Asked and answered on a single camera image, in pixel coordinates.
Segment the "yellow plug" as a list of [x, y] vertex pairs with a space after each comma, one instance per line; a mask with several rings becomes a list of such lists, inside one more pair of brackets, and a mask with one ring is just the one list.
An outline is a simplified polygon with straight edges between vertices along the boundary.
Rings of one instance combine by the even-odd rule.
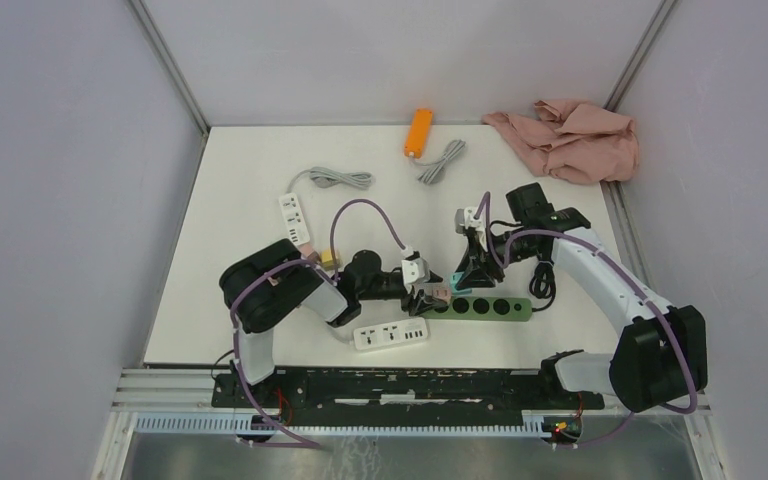
[[340, 268], [341, 258], [337, 250], [324, 249], [320, 252], [320, 263], [326, 271], [336, 271]]

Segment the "small white power strip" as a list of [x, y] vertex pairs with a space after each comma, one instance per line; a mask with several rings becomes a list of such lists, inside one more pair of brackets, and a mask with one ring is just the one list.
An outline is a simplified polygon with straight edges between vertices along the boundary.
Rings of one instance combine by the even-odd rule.
[[278, 198], [278, 205], [289, 240], [296, 247], [308, 244], [311, 241], [311, 235], [297, 195], [283, 194]]

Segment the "long white power strip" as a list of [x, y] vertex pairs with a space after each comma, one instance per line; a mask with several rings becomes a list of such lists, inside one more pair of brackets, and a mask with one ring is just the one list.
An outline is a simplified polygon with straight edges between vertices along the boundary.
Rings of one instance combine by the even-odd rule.
[[429, 339], [427, 322], [421, 317], [359, 327], [353, 331], [353, 345], [361, 352], [402, 347]]

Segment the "dark green power strip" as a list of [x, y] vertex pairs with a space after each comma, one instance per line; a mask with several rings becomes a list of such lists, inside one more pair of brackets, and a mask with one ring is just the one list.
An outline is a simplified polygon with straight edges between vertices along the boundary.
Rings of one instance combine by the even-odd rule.
[[532, 304], [527, 298], [457, 296], [448, 305], [431, 309], [425, 319], [453, 321], [527, 322], [532, 317]]

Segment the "beige plug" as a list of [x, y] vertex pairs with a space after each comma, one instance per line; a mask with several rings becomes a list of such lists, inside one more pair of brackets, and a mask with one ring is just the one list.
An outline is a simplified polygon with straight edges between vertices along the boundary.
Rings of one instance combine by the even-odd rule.
[[310, 243], [300, 245], [298, 250], [301, 252], [302, 256], [307, 259], [315, 259], [319, 257], [318, 251]]

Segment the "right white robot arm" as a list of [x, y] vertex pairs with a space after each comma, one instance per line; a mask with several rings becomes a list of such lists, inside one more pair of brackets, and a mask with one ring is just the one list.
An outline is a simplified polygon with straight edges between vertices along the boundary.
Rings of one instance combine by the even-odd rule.
[[456, 212], [455, 230], [467, 240], [457, 289], [495, 287], [508, 267], [534, 258], [571, 277], [618, 335], [611, 354], [574, 350], [544, 360], [540, 400], [562, 408], [578, 392], [591, 392], [614, 396], [633, 413], [653, 407], [695, 412], [708, 382], [701, 312], [656, 294], [610, 255], [580, 211], [556, 209], [539, 184], [508, 192], [506, 201], [517, 226], [500, 235], [491, 232], [488, 195]]

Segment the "teal plug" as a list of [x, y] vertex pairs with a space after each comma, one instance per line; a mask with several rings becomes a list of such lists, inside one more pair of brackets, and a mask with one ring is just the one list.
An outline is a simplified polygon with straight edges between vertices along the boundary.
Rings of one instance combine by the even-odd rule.
[[449, 277], [449, 289], [453, 296], [464, 296], [472, 293], [469, 287], [459, 287], [458, 284], [462, 278], [462, 272], [454, 272]]

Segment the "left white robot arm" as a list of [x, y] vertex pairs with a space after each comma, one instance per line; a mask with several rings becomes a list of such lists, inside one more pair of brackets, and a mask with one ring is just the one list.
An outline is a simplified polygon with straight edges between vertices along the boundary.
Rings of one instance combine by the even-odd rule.
[[361, 250], [330, 275], [287, 239], [229, 266], [219, 288], [233, 326], [236, 392], [254, 407], [273, 397], [273, 330], [297, 308], [339, 328], [360, 315], [363, 301], [397, 300], [402, 312], [418, 317], [452, 299], [444, 279], [416, 251], [405, 251], [400, 265], [386, 271], [376, 252]]

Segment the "orange power strip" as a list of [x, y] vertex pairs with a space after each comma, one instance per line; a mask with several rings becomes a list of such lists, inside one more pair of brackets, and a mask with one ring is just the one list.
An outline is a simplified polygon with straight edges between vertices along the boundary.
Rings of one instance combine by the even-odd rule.
[[422, 157], [432, 124], [432, 110], [420, 108], [415, 111], [403, 146], [403, 153], [406, 157], [412, 159]]

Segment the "pink plug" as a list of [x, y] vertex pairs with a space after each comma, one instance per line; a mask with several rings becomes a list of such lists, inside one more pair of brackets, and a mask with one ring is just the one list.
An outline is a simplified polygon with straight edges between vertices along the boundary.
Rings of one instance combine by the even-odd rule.
[[441, 302], [442, 304], [449, 304], [452, 299], [452, 292], [448, 287], [436, 286], [432, 288], [431, 296], [436, 302]]

